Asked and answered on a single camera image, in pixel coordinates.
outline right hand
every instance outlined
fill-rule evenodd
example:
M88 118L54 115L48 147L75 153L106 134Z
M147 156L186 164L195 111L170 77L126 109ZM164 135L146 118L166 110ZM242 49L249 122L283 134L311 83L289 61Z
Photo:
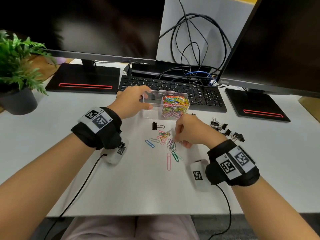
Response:
M224 135L203 123L195 115L184 114L176 122L174 141L183 142L186 148L193 144L203 144L211 150L226 140Z

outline red light strip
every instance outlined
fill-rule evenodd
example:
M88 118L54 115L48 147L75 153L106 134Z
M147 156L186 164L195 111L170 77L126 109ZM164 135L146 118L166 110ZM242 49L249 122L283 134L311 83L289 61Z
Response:
M112 89L112 86L91 85L91 84L76 84L76 83L60 83L59 87L67 88L93 88L93 89Z
M245 112L246 114L254 114L254 115L263 115L263 116L284 118L284 116L282 114L279 114L279 113L267 113L267 112L254 111L254 110L248 110L248 109L244 109L243 112Z

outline left hand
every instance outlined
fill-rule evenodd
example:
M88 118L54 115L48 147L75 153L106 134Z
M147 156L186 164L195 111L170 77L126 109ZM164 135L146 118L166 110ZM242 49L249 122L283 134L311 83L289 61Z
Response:
M148 86L127 87L123 92L118 91L116 100L108 106L109 109L123 120L135 116L142 109L152 109L151 104L141 103L144 92L151 92Z

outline monitor base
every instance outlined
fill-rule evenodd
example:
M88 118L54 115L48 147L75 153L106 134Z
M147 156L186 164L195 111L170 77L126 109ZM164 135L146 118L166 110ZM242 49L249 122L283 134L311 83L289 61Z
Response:
M62 64L46 90L50 92L80 92L116 94L119 87L120 68L94 66L83 60L84 65Z
M239 117L290 122L286 114L267 94L247 93L228 88L226 94Z

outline white desk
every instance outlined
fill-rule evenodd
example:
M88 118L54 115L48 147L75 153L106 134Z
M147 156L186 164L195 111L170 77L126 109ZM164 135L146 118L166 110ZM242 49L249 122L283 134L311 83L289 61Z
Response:
M106 64L124 68L123 64ZM298 103L295 96L272 96L290 118L290 123L239 118L220 89L227 113L195 113L205 123L212 117L242 133L241 145L257 161L261 175L298 211L320 212L320 124ZM115 95L49 92L36 93L38 108L27 115L0 114L0 183L70 133L77 119L93 106L107 106ZM128 152L117 166L101 161L86 187L65 216L144 214L227 214L221 191L212 186L208 193L197 192L186 172L186 164L208 159L204 146L178 148L184 162L172 158L166 168L165 146L149 147L145 140L156 137L152 121L139 115L123 121L122 136L129 139ZM173 121L161 121L165 130ZM76 194L98 159L96 151L81 169L48 216L58 216ZM242 213L229 186L222 183L232 212Z

